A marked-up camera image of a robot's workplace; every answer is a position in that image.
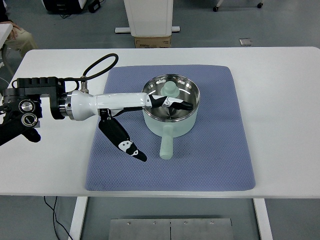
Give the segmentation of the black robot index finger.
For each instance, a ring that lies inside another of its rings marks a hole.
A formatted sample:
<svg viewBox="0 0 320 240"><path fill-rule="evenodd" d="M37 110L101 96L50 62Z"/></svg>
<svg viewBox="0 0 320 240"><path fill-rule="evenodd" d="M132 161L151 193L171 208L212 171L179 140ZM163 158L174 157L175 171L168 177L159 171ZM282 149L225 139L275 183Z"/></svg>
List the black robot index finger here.
<svg viewBox="0 0 320 240"><path fill-rule="evenodd" d="M152 108L173 108L176 110L193 110L194 105L190 102L184 101L182 99L161 96L161 95L148 95Z"/></svg>

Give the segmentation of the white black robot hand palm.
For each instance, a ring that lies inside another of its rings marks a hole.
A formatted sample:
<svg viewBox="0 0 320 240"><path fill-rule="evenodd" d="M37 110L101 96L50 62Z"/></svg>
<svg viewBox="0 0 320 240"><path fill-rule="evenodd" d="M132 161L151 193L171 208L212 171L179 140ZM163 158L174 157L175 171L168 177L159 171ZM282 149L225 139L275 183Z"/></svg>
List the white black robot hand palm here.
<svg viewBox="0 0 320 240"><path fill-rule="evenodd" d="M114 117L125 108L150 107L150 97L144 92L108 93L91 95L74 90L65 97L65 115L75 121L84 121L109 109Z"/></svg>

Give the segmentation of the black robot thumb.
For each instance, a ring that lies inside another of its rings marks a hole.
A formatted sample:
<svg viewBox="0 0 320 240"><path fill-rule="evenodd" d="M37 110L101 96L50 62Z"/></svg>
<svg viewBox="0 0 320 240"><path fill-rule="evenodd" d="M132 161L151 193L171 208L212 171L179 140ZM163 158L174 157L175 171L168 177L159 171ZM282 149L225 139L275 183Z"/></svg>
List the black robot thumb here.
<svg viewBox="0 0 320 240"><path fill-rule="evenodd" d="M99 115L98 128L115 147L142 162L147 161L147 156L137 148L124 127L112 117L110 109L100 109Z"/></svg>

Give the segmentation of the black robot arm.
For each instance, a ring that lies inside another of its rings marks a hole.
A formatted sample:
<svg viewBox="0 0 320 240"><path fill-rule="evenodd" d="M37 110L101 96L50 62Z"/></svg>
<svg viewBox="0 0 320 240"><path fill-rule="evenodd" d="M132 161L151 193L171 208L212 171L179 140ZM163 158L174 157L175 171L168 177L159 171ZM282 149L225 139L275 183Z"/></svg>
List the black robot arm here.
<svg viewBox="0 0 320 240"><path fill-rule="evenodd" d="M0 143L3 145L23 135L37 143L41 136L36 128L43 117L41 98L49 98L51 115L56 120L69 117L84 121L100 116L98 128L119 150L143 162L146 155L131 141L129 134L116 120L116 116L131 111L155 108L173 108L191 111L194 104L182 99L151 95L145 92L91 95L86 81L77 84L75 90L65 91L65 78L18 78L17 86L3 91L0 113L4 115L0 125Z"/></svg>

